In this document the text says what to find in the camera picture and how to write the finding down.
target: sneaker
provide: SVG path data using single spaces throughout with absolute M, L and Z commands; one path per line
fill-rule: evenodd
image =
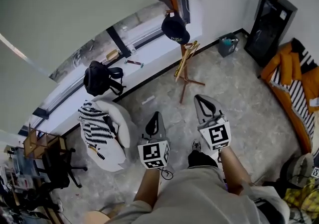
M 201 151 L 200 142 L 198 140 L 194 140 L 193 144 L 191 145 L 191 151 L 197 150 L 198 152 Z

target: bag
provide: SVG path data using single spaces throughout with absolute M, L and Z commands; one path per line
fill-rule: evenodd
M 85 70 L 84 87 L 86 92 L 93 95 L 102 95 L 108 89 L 111 89 L 117 96 L 122 94 L 126 86 L 122 85 L 123 69 L 119 67 L 107 68 L 106 65 L 98 61 L 92 61 L 90 66 Z M 121 83 L 113 79 L 121 78 Z

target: black chair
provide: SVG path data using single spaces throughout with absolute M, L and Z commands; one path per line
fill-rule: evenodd
M 71 166 L 71 156 L 75 149 L 60 150 L 56 148 L 49 148 L 44 151 L 42 162 L 44 169 L 37 168 L 38 172 L 46 173 L 50 179 L 50 183 L 44 183 L 41 191 L 51 192 L 54 189 L 63 189 L 69 186 L 71 177 L 73 182 L 78 188 L 82 185 L 78 184 L 72 173 L 72 169 L 82 169 L 87 171 L 87 167 L 73 167 Z

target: trash can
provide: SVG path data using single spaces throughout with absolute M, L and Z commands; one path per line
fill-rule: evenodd
M 239 39 L 233 33 L 223 35 L 219 38 L 218 52 L 222 57 L 232 54 L 239 42 Z

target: baseball cap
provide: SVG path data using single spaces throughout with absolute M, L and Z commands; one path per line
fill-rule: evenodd
M 189 33 L 178 12 L 167 14 L 161 25 L 161 29 L 169 39 L 179 44 L 187 44 L 189 42 Z

